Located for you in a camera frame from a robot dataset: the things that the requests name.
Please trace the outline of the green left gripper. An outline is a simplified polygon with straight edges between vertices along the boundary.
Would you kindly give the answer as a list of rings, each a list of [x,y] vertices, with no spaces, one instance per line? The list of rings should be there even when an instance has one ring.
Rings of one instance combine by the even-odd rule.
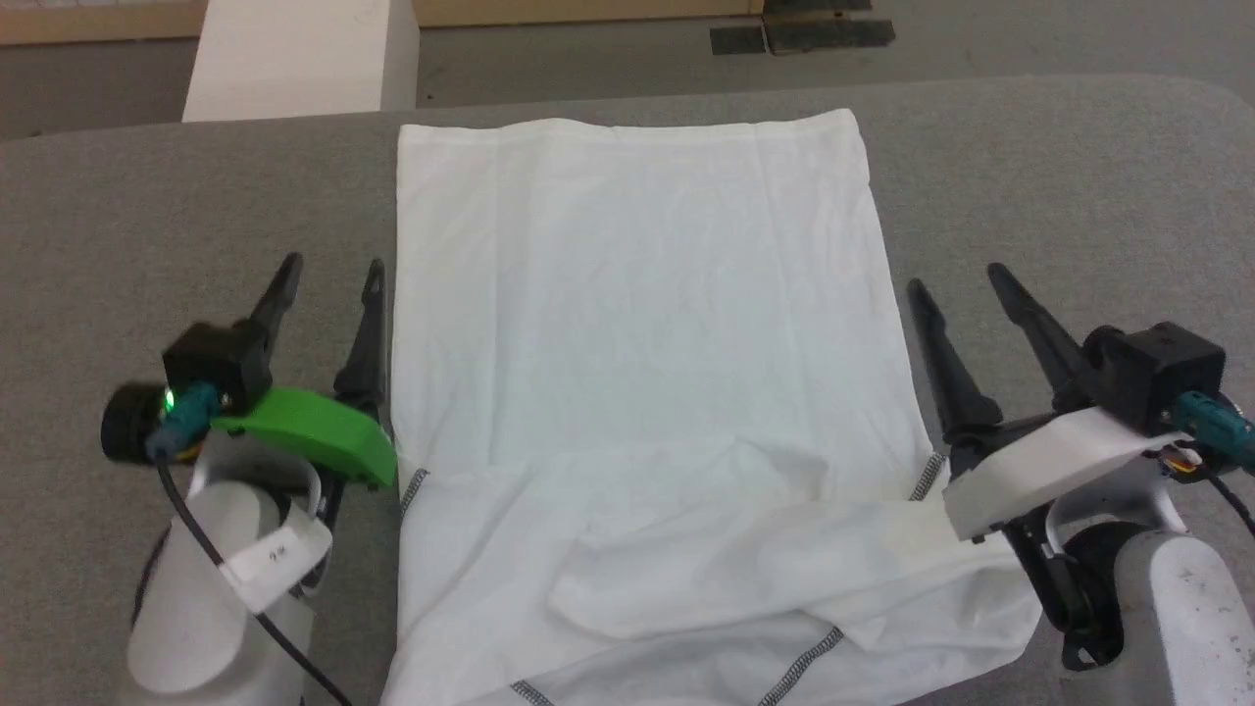
[[[248,322],[269,347],[296,298],[304,258],[287,253]],[[333,380],[333,398],[302,387],[271,387],[248,413],[221,413],[210,426],[301,456],[345,482],[393,487],[397,451],[382,423],[388,398],[388,277],[371,260],[360,293],[363,312],[344,366]]]

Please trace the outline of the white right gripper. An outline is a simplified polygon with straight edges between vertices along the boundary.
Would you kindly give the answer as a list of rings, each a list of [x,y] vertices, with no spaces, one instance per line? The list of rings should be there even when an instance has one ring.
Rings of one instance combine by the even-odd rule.
[[[1092,367],[1081,345],[1005,265],[986,265],[986,277],[1009,321],[1027,336],[1053,405],[1089,405]],[[1143,436],[1086,408],[996,450],[1001,410],[970,375],[920,278],[907,282],[907,303],[941,436],[953,460],[970,461],[943,492],[956,535],[981,540],[1000,533],[1009,542],[1044,616],[1064,638],[1067,668],[1112,663],[1124,650],[1117,556],[1140,533],[1180,528],[1158,465],[1178,434]],[[990,455],[978,459],[976,453]]]

